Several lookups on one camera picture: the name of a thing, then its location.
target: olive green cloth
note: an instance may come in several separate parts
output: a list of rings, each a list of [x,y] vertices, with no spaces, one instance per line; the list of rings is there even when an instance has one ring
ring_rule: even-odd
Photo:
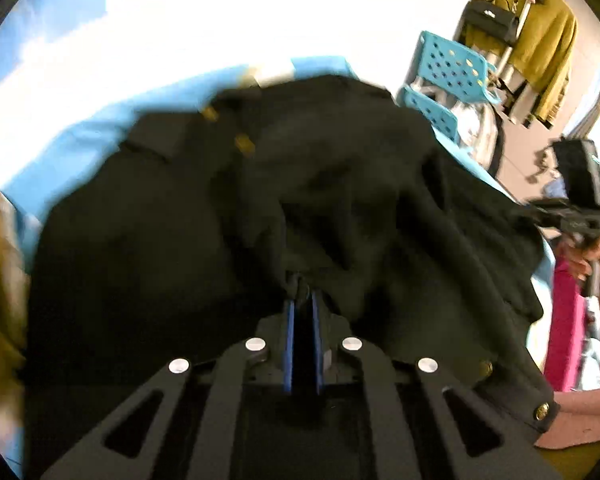
[[[538,449],[538,451],[560,472],[564,480],[584,480],[600,460],[600,442],[566,449]]]

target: metal rivet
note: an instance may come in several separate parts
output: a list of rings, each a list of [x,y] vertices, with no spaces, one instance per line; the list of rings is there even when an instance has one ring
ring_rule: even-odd
[[[251,155],[256,150],[256,145],[246,134],[236,135],[234,142],[243,155]]]
[[[357,337],[346,337],[342,340],[342,346],[346,350],[351,350],[355,352],[356,350],[360,350],[362,348],[362,341]]]
[[[418,361],[418,368],[427,374],[432,374],[438,370],[438,363],[431,357],[423,357]]]
[[[186,359],[174,359],[169,363],[169,371],[173,374],[181,374],[189,370],[189,361]]]
[[[490,377],[493,374],[493,364],[489,361],[480,363],[480,375],[484,378]]]
[[[218,120],[218,112],[216,112],[216,110],[211,106],[202,108],[202,110],[200,110],[200,113],[207,121],[212,121],[215,123]]]
[[[252,337],[251,339],[247,339],[247,342],[244,345],[247,347],[247,350],[259,352],[267,345],[267,343],[262,338]]]
[[[544,420],[544,418],[549,413],[549,404],[547,402],[543,402],[536,409],[536,420]]]

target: gold button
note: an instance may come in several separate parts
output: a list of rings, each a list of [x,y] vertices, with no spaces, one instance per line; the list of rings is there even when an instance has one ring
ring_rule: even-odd
[[[256,74],[259,71],[260,70],[257,66],[248,67],[248,69],[244,71],[244,74],[242,74],[240,76],[238,86],[240,86],[241,88],[249,87],[249,86],[258,86],[258,81],[256,80]]]
[[[549,404],[544,402],[536,409],[536,420],[544,420],[549,413]]]
[[[218,112],[216,112],[216,110],[214,110],[211,106],[202,108],[200,113],[207,121],[212,121],[215,123],[218,120]]]
[[[243,155],[249,156],[256,150],[256,145],[253,141],[245,134],[238,134],[235,136],[234,143]]]
[[[480,363],[480,375],[485,379],[493,374],[493,364],[490,361],[482,361]]]

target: floor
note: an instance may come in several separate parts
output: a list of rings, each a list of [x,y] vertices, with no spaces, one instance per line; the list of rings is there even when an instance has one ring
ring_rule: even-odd
[[[560,136],[600,66],[600,22],[584,0],[564,1],[576,15],[578,36],[570,86],[557,121],[551,130],[538,121],[534,121],[528,130],[521,124],[504,123],[506,144],[498,179],[519,200],[539,196],[542,186],[551,180],[548,174],[539,176],[537,182],[528,180],[538,170],[534,154]]]

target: white wall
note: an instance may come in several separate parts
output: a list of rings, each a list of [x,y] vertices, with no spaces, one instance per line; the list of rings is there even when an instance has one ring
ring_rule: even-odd
[[[468,0],[107,0],[107,16],[0,84],[0,186],[65,126],[195,74],[291,56],[346,56],[395,92],[421,30],[451,38]]]

